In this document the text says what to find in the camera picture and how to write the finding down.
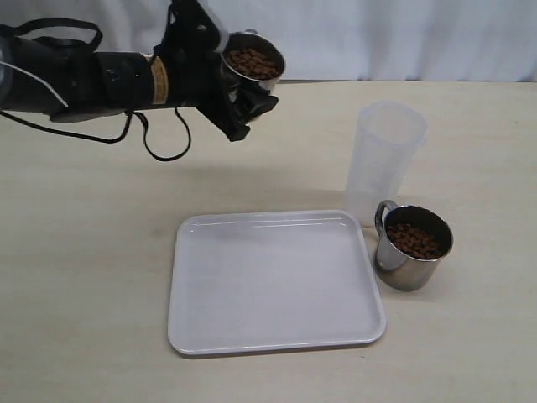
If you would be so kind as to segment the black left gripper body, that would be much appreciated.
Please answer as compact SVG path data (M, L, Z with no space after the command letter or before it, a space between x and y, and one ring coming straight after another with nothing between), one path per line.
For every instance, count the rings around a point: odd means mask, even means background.
M229 33L201 1L172 1L160 44L160 57L170 78L167 103L195 107L229 140L241 141L249 132L232 103L237 82L222 72L222 53Z

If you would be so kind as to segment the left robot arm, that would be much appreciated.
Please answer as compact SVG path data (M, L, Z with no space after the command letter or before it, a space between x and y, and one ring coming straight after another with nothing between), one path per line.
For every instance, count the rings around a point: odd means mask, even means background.
M102 52L86 21L41 18L1 27L1 114L77 123L152 109L193 107L229 140L277 104L281 52L254 31L227 32L197 1L173 1L150 55Z

